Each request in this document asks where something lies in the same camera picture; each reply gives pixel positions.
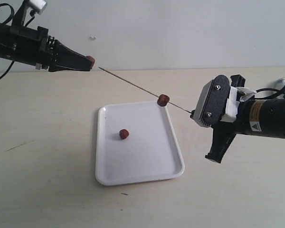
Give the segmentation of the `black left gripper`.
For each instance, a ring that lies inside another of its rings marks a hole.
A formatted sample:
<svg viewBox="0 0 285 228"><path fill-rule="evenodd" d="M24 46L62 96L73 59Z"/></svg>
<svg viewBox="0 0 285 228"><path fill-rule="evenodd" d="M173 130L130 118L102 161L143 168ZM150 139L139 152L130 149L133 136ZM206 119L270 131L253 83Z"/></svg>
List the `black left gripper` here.
<svg viewBox="0 0 285 228"><path fill-rule="evenodd" d="M38 27L36 69L48 71L90 71L92 61L69 49L55 37L48 35L48 29Z"/></svg>

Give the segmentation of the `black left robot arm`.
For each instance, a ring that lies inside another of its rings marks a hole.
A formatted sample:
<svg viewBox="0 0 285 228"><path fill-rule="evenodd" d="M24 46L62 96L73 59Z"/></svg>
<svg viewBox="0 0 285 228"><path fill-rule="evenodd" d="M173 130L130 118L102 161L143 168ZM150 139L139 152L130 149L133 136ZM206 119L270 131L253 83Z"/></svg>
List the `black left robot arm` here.
<svg viewBox="0 0 285 228"><path fill-rule="evenodd" d="M92 61L48 35L48 29L0 24L0 58L49 72L90 71Z"/></svg>

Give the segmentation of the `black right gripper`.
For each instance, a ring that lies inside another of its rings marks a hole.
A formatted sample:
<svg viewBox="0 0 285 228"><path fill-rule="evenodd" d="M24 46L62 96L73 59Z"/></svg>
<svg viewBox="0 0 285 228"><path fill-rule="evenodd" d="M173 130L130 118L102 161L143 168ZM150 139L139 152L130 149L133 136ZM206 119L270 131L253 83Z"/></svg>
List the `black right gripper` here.
<svg viewBox="0 0 285 228"><path fill-rule="evenodd" d="M244 77L241 75L231 76L230 86L241 87L244 85ZM221 163L224 154L236 136L232 126L233 123L221 122L220 120L215 125L211 126L213 129L212 145L209 153L205 155L206 159L216 163Z"/></svg>

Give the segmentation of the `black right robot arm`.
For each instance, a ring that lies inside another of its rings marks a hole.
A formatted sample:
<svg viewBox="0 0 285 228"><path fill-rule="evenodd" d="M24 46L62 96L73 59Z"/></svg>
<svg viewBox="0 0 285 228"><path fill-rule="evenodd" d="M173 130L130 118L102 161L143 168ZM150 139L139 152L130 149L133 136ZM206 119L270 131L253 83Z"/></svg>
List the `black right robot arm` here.
<svg viewBox="0 0 285 228"><path fill-rule="evenodd" d="M220 121L212 129L212 145L205 158L216 163L221 163L237 134L285 139L285 86L271 96L240 103L234 122Z"/></svg>

